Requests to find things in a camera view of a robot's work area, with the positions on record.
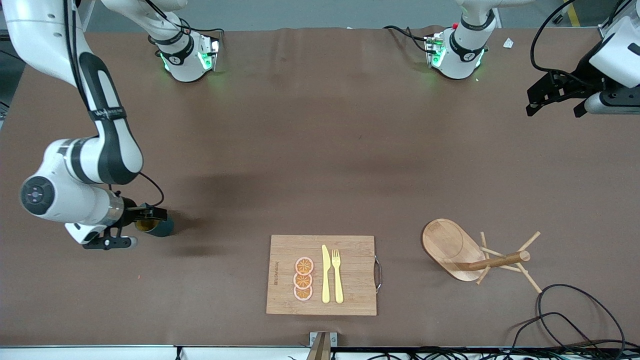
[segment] yellow fork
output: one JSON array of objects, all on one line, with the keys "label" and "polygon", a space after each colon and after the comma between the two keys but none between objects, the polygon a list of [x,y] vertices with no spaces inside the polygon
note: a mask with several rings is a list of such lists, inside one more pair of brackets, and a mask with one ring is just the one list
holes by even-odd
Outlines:
[{"label": "yellow fork", "polygon": [[344,294],[340,280],[340,251],[337,249],[331,250],[331,265],[335,269],[335,301],[341,304],[344,301]]}]

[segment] yellow knife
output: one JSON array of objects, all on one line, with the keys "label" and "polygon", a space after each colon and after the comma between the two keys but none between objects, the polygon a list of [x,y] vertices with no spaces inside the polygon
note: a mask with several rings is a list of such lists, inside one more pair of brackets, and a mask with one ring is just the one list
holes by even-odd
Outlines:
[{"label": "yellow knife", "polygon": [[329,296],[329,269],[331,268],[331,257],[326,245],[322,245],[322,302],[328,304],[331,301]]}]

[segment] wooden cutting board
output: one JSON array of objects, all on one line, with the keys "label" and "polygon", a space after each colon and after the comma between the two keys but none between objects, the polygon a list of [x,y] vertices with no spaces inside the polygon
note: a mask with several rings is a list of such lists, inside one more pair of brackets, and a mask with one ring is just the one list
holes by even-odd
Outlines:
[{"label": "wooden cutting board", "polygon": [[[322,245],[331,256],[340,250],[340,277],[344,302],[335,302],[334,269],[329,270],[331,301],[322,302]],[[293,293],[295,263],[303,257],[314,262],[313,295],[307,301]],[[375,248],[373,236],[272,235],[269,255],[267,314],[288,315],[377,315],[374,280]]]}]

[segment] brown tabletop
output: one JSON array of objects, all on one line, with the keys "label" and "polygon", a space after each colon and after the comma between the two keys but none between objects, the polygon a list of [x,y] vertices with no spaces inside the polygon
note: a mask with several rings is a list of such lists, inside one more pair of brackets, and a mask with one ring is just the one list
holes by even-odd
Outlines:
[{"label": "brown tabletop", "polygon": [[[480,286],[447,275],[420,244],[441,217],[500,252],[539,230],[526,266],[540,286],[584,288],[638,340],[640,122],[575,119],[577,101],[527,118],[542,75],[533,34],[496,31],[477,72],[453,81],[386,30],[227,33],[220,71],[190,84],[163,70],[146,35],[89,35],[177,227],[167,238],[127,228],[140,244],[109,252],[18,202],[51,141],[95,134],[74,88],[28,69],[0,133],[0,344],[295,345],[326,330],[350,346],[510,345],[534,290],[505,270]],[[551,29],[538,61],[572,70],[596,41],[595,29]],[[116,188],[158,198],[142,178]],[[375,236],[378,316],[267,315],[272,234]],[[616,337],[574,293],[550,293],[552,309]],[[532,326],[518,344],[554,343]]]}]

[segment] citrus slice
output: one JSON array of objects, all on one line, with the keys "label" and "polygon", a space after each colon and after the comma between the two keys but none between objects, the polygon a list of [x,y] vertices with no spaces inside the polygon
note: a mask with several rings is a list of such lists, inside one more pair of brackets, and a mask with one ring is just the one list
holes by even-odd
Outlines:
[{"label": "citrus slice", "polygon": [[313,278],[311,277],[311,275],[300,275],[300,274],[294,274],[293,275],[293,285],[295,285],[295,287],[297,287],[300,290],[304,290],[304,289],[309,289],[309,286],[311,286],[311,283],[313,282]]},{"label": "citrus slice", "polygon": [[314,262],[306,256],[296,261],[296,272],[300,275],[308,275],[314,271]]},{"label": "citrus slice", "polygon": [[314,289],[311,287],[308,289],[293,288],[293,295],[300,301],[307,301],[308,299],[311,299],[311,295],[313,294]]}]

